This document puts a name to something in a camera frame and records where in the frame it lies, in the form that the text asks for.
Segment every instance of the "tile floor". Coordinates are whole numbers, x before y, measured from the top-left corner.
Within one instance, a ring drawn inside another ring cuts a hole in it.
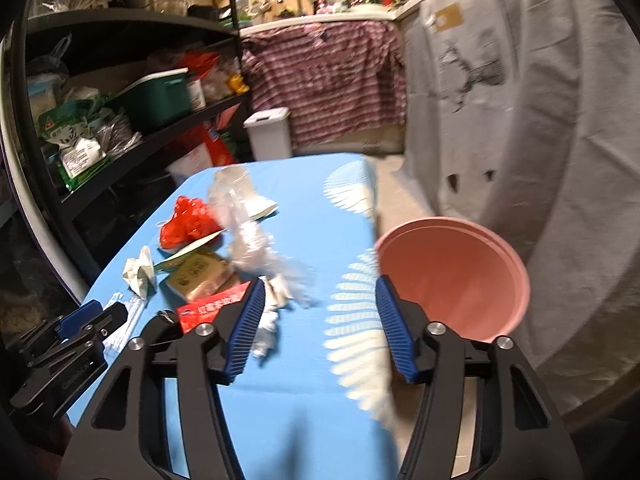
[[[384,234],[398,224],[432,214],[403,185],[405,181],[399,173],[402,167],[402,155],[389,155],[376,158],[374,161],[378,175],[378,234]],[[398,418],[395,438],[398,445],[398,456],[402,460],[414,430],[422,387],[406,384],[402,376],[394,372],[391,389]],[[453,476],[468,471],[471,460],[476,423],[476,380],[473,378],[468,378],[465,381],[465,400],[462,412]]]

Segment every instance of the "pink bucket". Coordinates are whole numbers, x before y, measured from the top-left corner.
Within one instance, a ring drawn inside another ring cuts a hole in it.
[[[512,332],[529,304],[529,277],[494,232],[457,218],[402,224],[376,243],[380,273],[404,300],[462,337],[491,342]]]

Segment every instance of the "green storage container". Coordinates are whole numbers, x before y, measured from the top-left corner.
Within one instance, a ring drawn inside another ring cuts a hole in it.
[[[127,86],[106,106],[124,108],[135,132],[150,134],[191,112],[186,68],[145,75]]]

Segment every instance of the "white leaf pattern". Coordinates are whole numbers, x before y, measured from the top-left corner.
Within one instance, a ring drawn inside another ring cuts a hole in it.
[[[327,307],[331,315],[326,318],[330,328],[324,331],[328,337],[324,347],[329,350],[327,359],[335,363],[331,372],[347,388],[347,397],[391,430],[395,414],[389,391],[389,353],[371,285],[378,276],[375,250],[367,250],[358,260],[349,265],[355,272],[343,274],[345,281],[336,285],[338,290],[353,292],[331,296],[335,303]]]
[[[353,211],[373,220],[373,190],[366,167],[361,160],[354,160],[335,170],[324,181],[324,195],[340,209]]]

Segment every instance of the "crumpled white paper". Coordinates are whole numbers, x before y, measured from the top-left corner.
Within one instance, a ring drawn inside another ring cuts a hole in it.
[[[124,264],[122,277],[137,295],[146,300],[156,290],[156,273],[154,271],[154,261],[151,258],[151,250],[148,246],[140,249],[140,256],[128,258]]]
[[[261,276],[264,282],[264,310],[258,323],[258,330],[255,332],[254,344],[251,353],[255,357],[265,357],[269,350],[276,348],[276,323],[280,317],[278,309],[286,306],[293,297],[287,290],[287,285],[282,274],[276,275],[273,279]]]

